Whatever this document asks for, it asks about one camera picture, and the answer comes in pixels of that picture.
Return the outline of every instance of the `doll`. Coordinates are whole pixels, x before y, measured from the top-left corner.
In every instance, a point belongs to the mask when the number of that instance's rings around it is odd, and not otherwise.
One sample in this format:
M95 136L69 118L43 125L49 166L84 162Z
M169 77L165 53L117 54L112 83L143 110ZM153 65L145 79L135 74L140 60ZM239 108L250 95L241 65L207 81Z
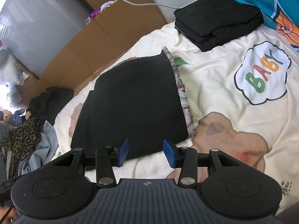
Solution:
M19 127L23 122L25 122L25 116L20 116L25 112L25 109L21 109L12 114L8 110L0 111L0 121L6 125L13 127Z

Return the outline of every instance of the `cream bedsheet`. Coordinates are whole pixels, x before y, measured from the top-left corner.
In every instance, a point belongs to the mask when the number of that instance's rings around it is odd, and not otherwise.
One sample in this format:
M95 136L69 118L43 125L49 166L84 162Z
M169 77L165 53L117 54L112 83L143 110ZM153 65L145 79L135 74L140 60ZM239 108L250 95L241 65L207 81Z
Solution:
M202 129L196 133L200 149L209 148L207 141L214 148L226 139L224 151L239 156L246 163L256 161L266 174L281 184L280 211L298 201L298 53L281 35L264 26L211 51L201 52L179 35L171 23L142 37L114 65L129 57L157 55L163 46L174 58L181 57L187 63L179 66L179 72L186 86L195 126L202 118L202 124L213 123L209 133L202 133ZM70 150L71 115L79 103L84 103L95 81L58 114L54 127L59 148L55 157L59 152L64 154ZM183 145L191 146L191 139L180 143ZM241 151L237 150L238 146L242 146ZM258 161L256 155L248 155L254 149L261 149L257 153ZM126 161L122 168L114 168L117 180L165 178L170 172L172 169L163 152ZM86 176L95 182L95 171L87 172Z

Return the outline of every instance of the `black folded clothes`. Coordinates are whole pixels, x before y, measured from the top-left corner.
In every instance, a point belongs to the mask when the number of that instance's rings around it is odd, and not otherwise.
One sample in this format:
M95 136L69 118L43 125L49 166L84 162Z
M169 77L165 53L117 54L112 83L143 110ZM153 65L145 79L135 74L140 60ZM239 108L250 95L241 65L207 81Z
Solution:
M41 93L29 103L27 111L31 112L30 119L39 119L43 124L47 120L54 125L55 118L63 107L73 98L74 91L61 87L47 88L46 93Z
M175 27L203 52L250 34L263 23L257 7L234 0L198 0L174 15Z
M80 113L72 148L94 151L130 141L127 159L162 151L163 139L179 143L194 123L177 66L167 50L136 58L101 75Z

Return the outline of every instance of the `white cable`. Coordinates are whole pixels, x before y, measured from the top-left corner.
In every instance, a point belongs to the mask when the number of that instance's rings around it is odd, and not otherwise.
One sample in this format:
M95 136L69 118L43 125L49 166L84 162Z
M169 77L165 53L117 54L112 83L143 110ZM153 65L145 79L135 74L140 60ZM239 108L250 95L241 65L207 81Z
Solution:
M188 5L190 5L191 3L188 3L187 5L185 6L182 6L182 7L171 7L171 6L167 6L167 5L163 5L163 4L158 4L158 3L142 3L142 4L138 4L138 3L132 3L128 0L122 0L126 3L129 3L131 5L134 5L134 6L162 6L162 7L168 7L168 8L172 8L172 9L181 9L181 8L184 8Z

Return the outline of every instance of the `metal screw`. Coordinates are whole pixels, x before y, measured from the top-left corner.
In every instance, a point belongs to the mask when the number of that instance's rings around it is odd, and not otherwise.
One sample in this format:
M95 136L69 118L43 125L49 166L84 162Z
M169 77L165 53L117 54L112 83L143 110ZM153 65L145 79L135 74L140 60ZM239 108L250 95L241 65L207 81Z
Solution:
M107 149L108 153L113 153L114 152L114 147L113 146L105 146L105 148Z
M99 184L102 184L102 185L109 185L112 183L113 183L113 179L109 178L109 177L104 177L99 180Z
M183 185L192 185L195 183L195 179L194 178L189 178L189 177L186 177L186 178L182 178L181 179L181 183Z
M179 152L182 154L186 154L188 148L189 147L180 147Z

